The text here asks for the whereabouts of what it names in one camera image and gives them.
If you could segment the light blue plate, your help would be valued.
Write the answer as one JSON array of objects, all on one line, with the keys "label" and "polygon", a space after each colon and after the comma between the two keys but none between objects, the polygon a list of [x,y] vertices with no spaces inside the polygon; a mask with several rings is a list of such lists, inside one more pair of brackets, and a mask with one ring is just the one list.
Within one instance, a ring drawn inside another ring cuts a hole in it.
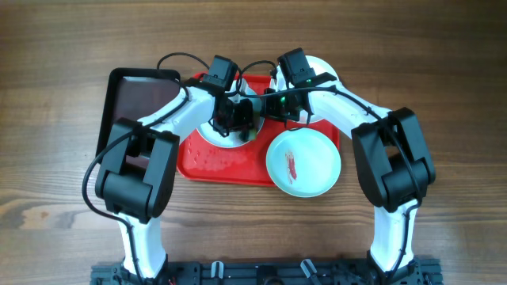
[{"label": "light blue plate", "polygon": [[[249,85],[249,83],[246,82],[246,79],[242,80],[243,86],[246,85],[246,87],[241,87],[241,91],[244,91],[248,95],[256,95],[257,92],[254,91],[251,87],[253,87],[253,83]],[[252,101],[253,103],[253,110],[260,111],[261,103],[260,100],[253,99],[253,98],[247,98],[248,100]],[[260,116],[256,115],[254,116],[254,126],[255,130],[257,131],[257,135],[261,131],[265,119],[261,118]],[[239,134],[241,131],[230,131],[229,135],[227,137],[223,137],[219,134],[219,132],[213,130],[212,126],[209,123],[203,123],[201,124],[196,131],[199,133],[199,135],[208,143],[212,144],[213,146],[217,146],[220,148],[237,148],[240,146],[244,146],[248,144],[249,142],[242,142],[239,139]]]},{"label": "light blue plate", "polygon": [[269,145],[265,164],[273,183],[299,198],[324,194],[341,173],[341,156],[335,144],[310,128],[279,134]]}]

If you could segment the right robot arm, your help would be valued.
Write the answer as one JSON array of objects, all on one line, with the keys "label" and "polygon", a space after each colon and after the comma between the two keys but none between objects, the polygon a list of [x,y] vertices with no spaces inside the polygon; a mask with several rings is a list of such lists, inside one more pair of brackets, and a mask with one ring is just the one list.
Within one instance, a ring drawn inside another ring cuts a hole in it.
[{"label": "right robot arm", "polygon": [[414,219],[436,170],[415,113],[379,107],[345,88],[334,68],[298,47],[277,59],[262,95],[266,117],[297,121],[299,112],[333,124],[351,138],[360,187],[373,205],[375,230],[368,264],[376,283],[414,273]]}]

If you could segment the light blue plate front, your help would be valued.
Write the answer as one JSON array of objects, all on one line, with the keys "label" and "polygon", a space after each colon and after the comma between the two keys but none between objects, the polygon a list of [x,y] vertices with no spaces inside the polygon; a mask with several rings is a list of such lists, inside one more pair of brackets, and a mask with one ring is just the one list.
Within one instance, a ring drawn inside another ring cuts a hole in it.
[{"label": "light blue plate front", "polygon": [[299,198],[324,194],[341,173],[341,156],[335,144],[310,128],[279,134],[269,145],[265,164],[273,183]]}]

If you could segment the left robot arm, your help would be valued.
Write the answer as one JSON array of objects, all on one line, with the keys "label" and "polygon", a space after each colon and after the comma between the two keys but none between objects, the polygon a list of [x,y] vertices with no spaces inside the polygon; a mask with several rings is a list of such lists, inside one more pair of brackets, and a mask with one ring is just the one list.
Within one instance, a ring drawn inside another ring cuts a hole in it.
[{"label": "left robot arm", "polygon": [[96,196],[106,209],[97,209],[82,182],[82,197],[90,210],[115,220],[122,230],[125,258],[118,283],[164,284],[170,282],[167,255],[161,242],[159,217],[173,191],[180,143],[201,124],[226,138],[233,131],[248,137],[256,131],[254,107],[248,98],[234,102],[242,93],[242,71],[232,60],[215,56],[208,71],[182,82],[178,95],[164,107],[141,120],[118,119],[105,147],[90,163],[98,168]]}]

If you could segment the green yellow sponge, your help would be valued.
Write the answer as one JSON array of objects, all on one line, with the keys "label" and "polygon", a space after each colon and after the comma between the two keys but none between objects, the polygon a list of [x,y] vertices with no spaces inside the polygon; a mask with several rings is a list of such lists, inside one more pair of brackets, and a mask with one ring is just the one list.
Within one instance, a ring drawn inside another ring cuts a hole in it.
[{"label": "green yellow sponge", "polygon": [[255,129],[244,130],[244,131],[241,131],[239,134],[239,139],[244,143],[255,140],[256,138],[257,138],[257,131]]}]

